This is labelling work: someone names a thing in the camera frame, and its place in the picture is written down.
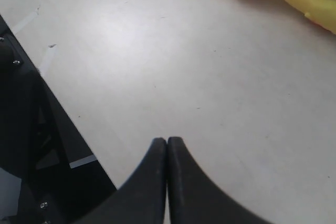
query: bolt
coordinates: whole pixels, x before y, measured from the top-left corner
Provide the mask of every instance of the bolt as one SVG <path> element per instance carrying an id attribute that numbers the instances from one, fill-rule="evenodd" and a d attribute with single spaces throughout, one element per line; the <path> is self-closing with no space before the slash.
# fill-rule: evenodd
<path id="1" fill-rule="evenodd" d="M 40 208 L 41 209 L 46 209 L 48 207 L 48 202 L 43 202 L 43 203 L 41 203 L 41 205 L 40 205 Z"/>

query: white floor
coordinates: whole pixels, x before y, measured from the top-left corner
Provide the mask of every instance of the white floor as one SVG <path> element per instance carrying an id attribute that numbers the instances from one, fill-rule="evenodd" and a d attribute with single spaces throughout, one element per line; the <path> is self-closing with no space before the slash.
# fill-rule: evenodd
<path id="1" fill-rule="evenodd" d="M 282 0 L 0 0 L 120 186 L 156 136 L 274 223 L 336 220 L 336 36 Z"/>

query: black plastic claw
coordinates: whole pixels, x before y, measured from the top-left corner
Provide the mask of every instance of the black plastic claw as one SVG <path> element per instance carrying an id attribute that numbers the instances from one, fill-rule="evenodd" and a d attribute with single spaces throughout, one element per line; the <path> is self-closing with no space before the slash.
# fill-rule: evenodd
<path id="1" fill-rule="evenodd" d="M 172 224 L 267 224 L 221 191 L 201 170 L 183 140 L 168 140 Z"/>
<path id="2" fill-rule="evenodd" d="M 166 141 L 154 139 L 132 176 L 76 224 L 162 224 L 166 196 Z"/>

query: screw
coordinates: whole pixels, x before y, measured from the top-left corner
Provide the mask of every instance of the screw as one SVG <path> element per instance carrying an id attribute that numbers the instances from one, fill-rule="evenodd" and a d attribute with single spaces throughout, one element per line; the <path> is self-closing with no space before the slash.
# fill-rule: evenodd
<path id="1" fill-rule="evenodd" d="M 41 209 L 46 209 L 48 207 L 48 202 L 43 202 L 43 203 L 41 203 L 41 205 L 40 205 L 40 208 Z"/>

